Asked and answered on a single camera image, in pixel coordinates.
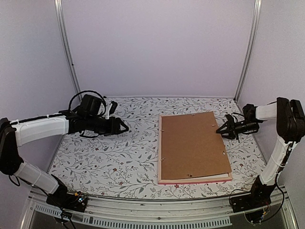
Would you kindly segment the landscape photo print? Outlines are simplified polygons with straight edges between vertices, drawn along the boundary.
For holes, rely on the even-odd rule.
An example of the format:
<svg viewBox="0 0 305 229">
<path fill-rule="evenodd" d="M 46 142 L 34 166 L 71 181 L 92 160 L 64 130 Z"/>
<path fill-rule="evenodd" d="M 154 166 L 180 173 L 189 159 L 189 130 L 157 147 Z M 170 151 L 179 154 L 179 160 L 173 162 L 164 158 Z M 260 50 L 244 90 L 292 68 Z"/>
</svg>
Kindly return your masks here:
<svg viewBox="0 0 305 229">
<path fill-rule="evenodd" d="M 219 174 L 219 175 L 214 175 L 215 178 L 223 178 L 223 177 L 229 177 L 230 174 Z"/>
</svg>

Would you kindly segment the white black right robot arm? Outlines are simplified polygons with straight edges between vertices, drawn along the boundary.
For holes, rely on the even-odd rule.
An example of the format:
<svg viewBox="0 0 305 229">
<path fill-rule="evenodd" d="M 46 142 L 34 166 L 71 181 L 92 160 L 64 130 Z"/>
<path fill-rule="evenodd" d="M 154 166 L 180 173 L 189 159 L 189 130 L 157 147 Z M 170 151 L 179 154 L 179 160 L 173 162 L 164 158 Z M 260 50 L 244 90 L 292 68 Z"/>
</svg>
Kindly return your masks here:
<svg viewBox="0 0 305 229">
<path fill-rule="evenodd" d="M 275 102 L 267 105 L 246 104 L 241 117 L 244 118 L 242 121 L 235 121 L 232 114 L 227 114 L 226 122 L 216 133 L 226 139 L 238 140 L 240 134 L 257 133 L 260 123 L 269 119 L 276 120 L 277 139 L 273 152 L 265 169 L 253 183 L 251 194 L 246 198 L 248 206 L 256 208 L 264 202 L 264 194 L 270 194 L 275 189 L 291 152 L 305 136 L 305 114 L 299 100 L 278 97 Z"/>
</svg>

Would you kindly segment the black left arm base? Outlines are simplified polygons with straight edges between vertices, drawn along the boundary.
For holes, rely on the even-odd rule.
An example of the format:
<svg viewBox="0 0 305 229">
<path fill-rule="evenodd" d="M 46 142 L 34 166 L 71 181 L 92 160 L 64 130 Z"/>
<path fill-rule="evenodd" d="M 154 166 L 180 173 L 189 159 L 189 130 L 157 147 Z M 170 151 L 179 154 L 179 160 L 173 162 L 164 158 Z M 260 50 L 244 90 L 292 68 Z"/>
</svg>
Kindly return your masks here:
<svg viewBox="0 0 305 229">
<path fill-rule="evenodd" d="M 85 212 L 88 197 L 80 191 L 71 194 L 67 190 L 61 189 L 49 194 L 46 203 L 62 209 Z"/>
</svg>

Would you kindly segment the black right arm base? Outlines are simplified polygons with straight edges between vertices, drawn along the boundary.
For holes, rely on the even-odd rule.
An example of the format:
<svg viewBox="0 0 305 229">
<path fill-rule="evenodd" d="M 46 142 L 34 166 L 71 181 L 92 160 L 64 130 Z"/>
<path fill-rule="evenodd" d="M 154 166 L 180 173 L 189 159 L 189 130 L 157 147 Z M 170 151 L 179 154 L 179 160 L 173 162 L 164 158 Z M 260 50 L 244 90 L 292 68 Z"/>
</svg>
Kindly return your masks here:
<svg viewBox="0 0 305 229">
<path fill-rule="evenodd" d="M 229 204 L 233 213 L 246 212 L 245 219 L 251 224 L 260 224 L 270 210 L 271 198 L 256 199 L 250 191 L 234 189 L 229 195 Z"/>
</svg>

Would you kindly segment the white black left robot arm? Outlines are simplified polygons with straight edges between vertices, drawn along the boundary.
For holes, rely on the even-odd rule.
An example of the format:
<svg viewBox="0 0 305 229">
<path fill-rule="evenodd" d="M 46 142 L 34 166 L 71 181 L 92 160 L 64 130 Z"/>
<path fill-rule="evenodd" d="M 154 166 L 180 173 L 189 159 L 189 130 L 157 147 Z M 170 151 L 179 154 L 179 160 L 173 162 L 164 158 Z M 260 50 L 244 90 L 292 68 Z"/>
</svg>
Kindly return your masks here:
<svg viewBox="0 0 305 229">
<path fill-rule="evenodd" d="M 22 159 L 19 148 L 49 137 L 77 132 L 92 131 L 96 136 L 100 136 L 119 135 L 128 130 L 128 126 L 118 117 L 81 116 L 69 111 L 21 121 L 9 121 L 7 118 L 2 118 L 0 121 L 0 171 L 41 188 L 46 193 L 52 194 L 52 199 L 60 207 L 67 207 L 71 203 L 71 197 L 63 191 L 66 190 L 66 186 L 54 176 Z"/>
</svg>

